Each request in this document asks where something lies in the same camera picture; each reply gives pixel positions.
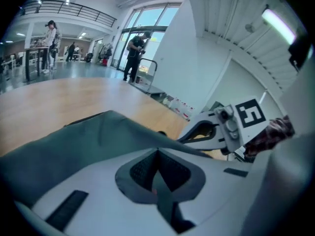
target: black pants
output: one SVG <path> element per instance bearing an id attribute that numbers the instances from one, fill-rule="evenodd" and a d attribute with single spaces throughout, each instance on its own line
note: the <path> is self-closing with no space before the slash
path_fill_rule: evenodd
<path id="1" fill-rule="evenodd" d="M 65 61 L 69 61 L 69 58 L 70 58 L 70 61 L 72 60 L 72 56 L 73 56 L 73 53 L 68 53 L 68 57 Z"/>
<path id="2" fill-rule="evenodd" d="M 130 68 L 132 68 L 132 71 L 130 73 L 130 79 L 131 79 L 131 82 L 134 82 L 136 78 L 137 70 L 138 70 L 138 65 L 139 65 L 139 60 L 137 58 L 135 59 L 128 58 L 128 62 L 126 64 L 125 71 L 124 71 L 124 81 L 127 80 L 128 72 Z"/>

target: high table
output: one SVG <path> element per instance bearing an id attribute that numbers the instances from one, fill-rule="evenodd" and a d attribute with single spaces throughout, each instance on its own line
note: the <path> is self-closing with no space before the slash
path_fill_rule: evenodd
<path id="1" fill-rule="evenodd" d="M 40 50 L 48 49 L 49 47 L 45 46 L 40 46 L 40 47 L 32 47 L 32 48 L 26 48 L 26 56 L 25 56 L 25 76 L 26 76 L 26 81 L 24 82 L 29 82 L 31 81 L 30 79 L 30 52 L 31 51 L 37 51 L 37 76 L 40 75 L 40 70 L 39 70 L 39 60 L 40 60 Z"/>
<path id="2" fill-rule="evenodd" d="M 0 156 L 73 121 L 108 110 L 154 131 L 164 131 L 171 139 L 177 139 L 187 124 L 176 113 L 118 79 L 49 80 L 0 95 Z"/>

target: black strap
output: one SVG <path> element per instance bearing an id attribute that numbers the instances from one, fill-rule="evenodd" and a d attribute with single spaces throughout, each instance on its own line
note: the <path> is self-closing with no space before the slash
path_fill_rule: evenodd
<path id="1" fill-rule="evenodd" d="M 46 219 L 46 222 L 62 232 L 87 196 L 88 193 L 84 191 L 73 191 Z"/>
<path id="2" fill-rule="evenodd" d="M 153 189 L 157 193 L 158 211 L 177 233 L 183 233 L 195 226 L 192 222 L 183 219 L 178 203 L 174 202 L 172 192 L 159 171 L 153 179 Z"/>

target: dark jacket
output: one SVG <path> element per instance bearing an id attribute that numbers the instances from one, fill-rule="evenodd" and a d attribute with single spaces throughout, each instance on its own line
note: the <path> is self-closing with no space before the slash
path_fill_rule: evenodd
<path id="1" fill-rule="evenodd" d="M 68 52 L 69 53 L 74 53 L 74 48 L 75 48 L 74 44 L 70 45 Z"/>

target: window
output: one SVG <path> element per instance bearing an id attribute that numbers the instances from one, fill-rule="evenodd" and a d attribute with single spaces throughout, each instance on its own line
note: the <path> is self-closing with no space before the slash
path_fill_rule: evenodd
<path id="1" fill-rule="evenodd" d="M 153 26 L 156 24 L 159 16 L 161 15 L 163 8 L 159 9 L 147 9 L 144 10 L 139 19 L 137 20 L 135 26 Z"/>
<path id="2" fill-rule="evenodd" d="M 135 12 L 135 13 L 133 14 L 133 16 L 132 16 L 132 18 L 130 19 L 129 24 L 127 25 L 126 28 L 130 28 L 130 27 L 133 26 L 133 24 L 134 24 L 134 22 L 136 21 L 136 19 L 137 19 L 139 13 L 140 13 L 140 11 Z"/>
<path id="3" fill-rule="evenodd" d="M 178 8 L 167 8 L 157 25 L 169 26 L 177 11 Z"/>
<path id="4" fill-rule="evenodd" d="M 122 35 L 116 45 L 111 65 L 123 70 L 126 66 L 129 53 L 127 43 L 136 35 L 142 35 L 147 30 L 152 33 L 152 37 L 145 40 L 148 43 L 145 45 L 146 53 L 142 57 L 153 59 L 164 33 L 178 11 L 179 6 L 180 3 L 156 4 L 133 11 L 133 14 L 129 17 L 129 21 L 122 30 Z M 140 70 L 150 74 L 152 69 L 149 70 L 149 68 L 151 68 L 151 65 L 150 61 L 142 60 Z"/>

